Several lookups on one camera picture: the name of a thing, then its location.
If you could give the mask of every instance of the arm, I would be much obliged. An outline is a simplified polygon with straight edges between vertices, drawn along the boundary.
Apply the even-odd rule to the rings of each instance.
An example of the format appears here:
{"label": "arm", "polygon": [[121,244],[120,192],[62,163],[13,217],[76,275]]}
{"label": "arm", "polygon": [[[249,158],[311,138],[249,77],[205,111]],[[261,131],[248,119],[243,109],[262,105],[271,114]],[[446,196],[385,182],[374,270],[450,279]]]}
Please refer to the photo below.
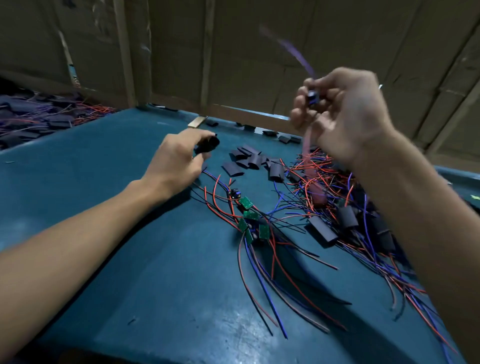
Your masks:
{"label": "arm", "polygon": [[208,155],[192,159],[193,147],[211,135],[167,135],[142,179],[0,253],[0,362],[42,329],[144,215],[198,177]]}
{"label": "arm", "polygon": [[[306,90],[325,100],[305,107]],[[478,361],[480,218],[391,124],[373,73],[306,80],[291,120],[345,163],[382,212],[465,358]]]}

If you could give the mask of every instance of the teal work surface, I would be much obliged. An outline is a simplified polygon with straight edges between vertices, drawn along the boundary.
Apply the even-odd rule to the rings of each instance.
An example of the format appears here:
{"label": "teal work surface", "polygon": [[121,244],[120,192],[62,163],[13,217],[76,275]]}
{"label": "teal work surface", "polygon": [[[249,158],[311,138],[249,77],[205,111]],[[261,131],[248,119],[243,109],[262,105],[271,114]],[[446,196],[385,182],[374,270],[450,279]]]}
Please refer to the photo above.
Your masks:
{"label": "teal work surface", "polygon": [[[1,153],[0,248],[120,192],[142,176],[163,137],[180,132],[191,119],[188,114],[131,109]],[[222,174],[224,182],[228,176],[221,165],[230,161],[229,150],[242,144],[284,161],[293,161],[300,152],[299,145],[225,123],[212,130],[220,145],[208,170]],[[262,211],[273,210],[278,197],[263,167],[235,179],[233,186],[243,196]],[[211,191],[214,181],[202,174],[199,184]],[[319,331],[271,292],[288,340],[270,323],[271,336],[240,279],[237,231],[195,198],[187,190],[143,220],[37,342],[141,363],[445,362],[439,341],[409,305],[393,320],[400,302],[390,310],[391,294],[381,277],[339,248],[323,249],[311,235],[290,230],[284,232],[293,241],[339,268],[296,257],[325,289],[352,302],[315,301],[348,332],[326,319],[330,334]],[[245,250],[242,260],[253,294],[270,310]],[[449,353],[454,363],[463,362]]]}

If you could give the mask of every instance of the hand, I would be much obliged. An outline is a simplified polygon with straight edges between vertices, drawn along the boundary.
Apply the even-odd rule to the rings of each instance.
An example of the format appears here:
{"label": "hand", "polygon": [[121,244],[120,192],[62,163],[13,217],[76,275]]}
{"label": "hand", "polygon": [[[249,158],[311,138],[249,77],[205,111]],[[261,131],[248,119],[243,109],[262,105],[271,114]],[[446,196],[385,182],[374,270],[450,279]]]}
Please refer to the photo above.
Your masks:
{"label": "hand", "polygon": [[167,134],[158,147],[145,175],[137,182],[147,189],[154,204],[162,203],[190,186],[202,173],[203,162],[210,153],[192,158],[198,142],[215,136],[208,130],[185,129],[179,134]]}
{"label": "hand", "polygon": [[[308,90],[322,99],[309,109]],[[352,168],[371,143],[394,131],[378,81],[370,71],[337,68],[299,88],[290,113],[293,126],[305,132],[312,125],[312,141],[342,164]]]}

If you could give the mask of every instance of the blue table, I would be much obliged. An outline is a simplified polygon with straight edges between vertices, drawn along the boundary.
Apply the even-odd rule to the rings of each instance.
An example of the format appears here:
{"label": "blue table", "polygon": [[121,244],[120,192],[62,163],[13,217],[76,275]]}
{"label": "blue table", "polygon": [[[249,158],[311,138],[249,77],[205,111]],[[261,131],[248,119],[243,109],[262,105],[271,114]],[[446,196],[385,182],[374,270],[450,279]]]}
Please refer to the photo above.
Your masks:
{"label": "blue table", "polygon": [[[192,119],[186,113],[131,109],[0,153],[0,249],[120,192],[142,176],[163,137]],[[220,166],[236,146],[247,143],[285,161],[300,152],[299,145],[225,123],[212,130],[221,144],[208,169],[221,173],[223,181],[228,177]],[[248,170],[236,179],[235,186],[259,209],[273,209],[277,194],[266,170]],[[200,184],[211,189],[214,181],[201,175]],[[240,280],[238,233],[193,197],[186,191],[148,216],[39,343],[141,363],[445,362],[437,338],[410,306],[393,321],[396,312],[390,311],[390,291],[381,277],[339,248],[323,249],[309,234],[289,230],[295,242],[340,268],[299,258],[332,294],[353,305],[316,301],[348,328],[343,332],[329,324],[327,335],[273,293],[288,340],[273,325],[270,336]],[[250,288],[267,308],[246,256],[242,259]],[[450,340],[444,328],[441,332]],[[452,357],[463,363],[461,356]]]}

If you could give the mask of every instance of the forearm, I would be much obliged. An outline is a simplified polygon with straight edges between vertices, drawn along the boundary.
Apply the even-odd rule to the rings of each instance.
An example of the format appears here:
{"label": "forearm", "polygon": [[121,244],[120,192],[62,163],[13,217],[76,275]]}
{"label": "forearm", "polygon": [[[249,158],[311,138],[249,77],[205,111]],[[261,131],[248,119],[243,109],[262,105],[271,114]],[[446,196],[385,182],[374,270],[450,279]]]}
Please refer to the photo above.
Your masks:
{"label": "forearm", "polygon": [[0,362],[68,302],[151,207],[133,182],[117,196],[0,253]]}
{"label": "forearm", "polygon": [[353,167],[463,354],[476,356],[480,218],[404,136],[368,146]]}

